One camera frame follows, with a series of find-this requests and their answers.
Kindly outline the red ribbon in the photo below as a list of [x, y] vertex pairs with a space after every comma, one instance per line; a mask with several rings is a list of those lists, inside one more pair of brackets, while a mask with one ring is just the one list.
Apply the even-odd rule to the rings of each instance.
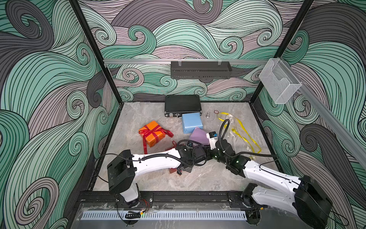
[[153, 147], [159, 141], [165, 138], [166, 135], [168, 135], [170, 138], [174, 136], [174, 134], [171, 131], [164, 129], [159, 125], [156, 125], [152, 129], [150, 129], [147, 125], [145, 125], [139, 130], [138, 133], [141, 135], [143, 139], [143, 147], [145, 155], [148, 154], [147, 146]]
[[172, 141], [172, 145], [170, 147], [168, 147], [166, 150], [171, 150], [177, 147], [177, 143], [173, 140]]

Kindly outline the purple gift box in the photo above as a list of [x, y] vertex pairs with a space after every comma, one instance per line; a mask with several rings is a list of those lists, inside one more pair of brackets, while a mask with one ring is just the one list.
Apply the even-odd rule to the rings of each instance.
[[209, 139], [207, 138], [207, 133], [200, 129], [199, 127], [196, 127], [192, 134], [189, 137], [189, 140], [193, 140], [195, 142], [201, 143], [202, 145], [209, 145]]

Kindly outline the blue gift box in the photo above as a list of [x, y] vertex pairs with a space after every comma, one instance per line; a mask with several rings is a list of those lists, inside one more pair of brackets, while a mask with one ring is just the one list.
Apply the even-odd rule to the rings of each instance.
[[191, 134], [196, 128], [203, 129], [200, 113], [188, 113], [182, 116], [183, 132]]

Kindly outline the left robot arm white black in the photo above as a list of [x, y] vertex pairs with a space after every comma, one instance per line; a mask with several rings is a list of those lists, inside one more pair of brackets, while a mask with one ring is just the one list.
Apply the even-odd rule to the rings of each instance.
[[185, 145], [146, 155], [132, 154], [130, 150], [124, 150], [107, 166], [109, 193], [122, 196], [125, 202], [134, 202], [140, 198], [135, 181], [137, 177], [161, 169], [193, 166], [193, 148]]

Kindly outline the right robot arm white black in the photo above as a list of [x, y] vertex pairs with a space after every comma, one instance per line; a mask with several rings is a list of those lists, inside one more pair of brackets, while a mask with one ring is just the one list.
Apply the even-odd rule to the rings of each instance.
[[214, 159], [225, 164], [227, 170], [258, 181], [271, 190], [250, 184], [243, 198], [247, 205], [266, 205], [297, 215], [304, 223], [314, 229], [324, 229], [330, 219], [333, 203], [320, 184], [308, 175], [296, 177], [267, 168], [250, 159], [250, 152], [223, 152], [209, 146], [199, 147], [195, 161]]

